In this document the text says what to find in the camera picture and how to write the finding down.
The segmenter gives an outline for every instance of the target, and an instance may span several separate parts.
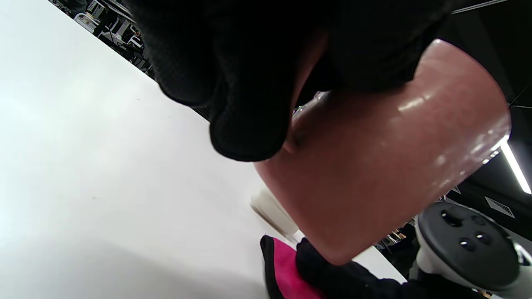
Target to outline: gloved hand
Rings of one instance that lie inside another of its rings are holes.
[[[239,161],[276,154],[290,122],[298,58],[318,29],[325,55],[299,94],[376,92],[413,78],[449,0],[127,0],[162,90],[210,108],[214,148]]]
[[[297,245],[295,264],[301,278],[327,299],[483,298],[471,288],[455,284],[440,275],[427,274],[423,280],[400,284],[389,278],[378,279],[356,262],[333,265],[306,238]]]

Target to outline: white table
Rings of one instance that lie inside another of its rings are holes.
[[[253,167],[48,1],[0,28],[0,297],[267,298]]]

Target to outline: black ceiling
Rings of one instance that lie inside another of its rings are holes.
[[[478,4],[484,1],[470,1]],[[532,183],[532,1],[508,0],[452,15],[441,39],[479,61],[512,103],[510,147]],[[521,190],[501,154],[459,186],[449,197],[473,207],[532,240],[532,195]],[[491,209],[485,196],[511,208],[515,219]]]

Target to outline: person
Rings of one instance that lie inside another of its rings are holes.
[[[298,58],[317,30],[325,55],[297,104],[316,91],[380,92],[412,80],[454,1],[126,0],[157,81],[171,99],[209,107],[222,155],[262,161],[285,142]]]
[[[87,10],[87,0],[68,0],[66,6],[70,9],[70,17],[75,18],[78,13]]]
[[[405,223],[403,227],[396,229],[396,233],[401,237],[401,241],[391,244],[388,250],[382,251],[382,254],[399,273],[408,277],[419,250],[415,228],[410,223]]]
[[[140,31],[128,30],[126,33],[124,33],[124,35],[122,35],[122,41],[127,43],[133,36],[140,37]]]

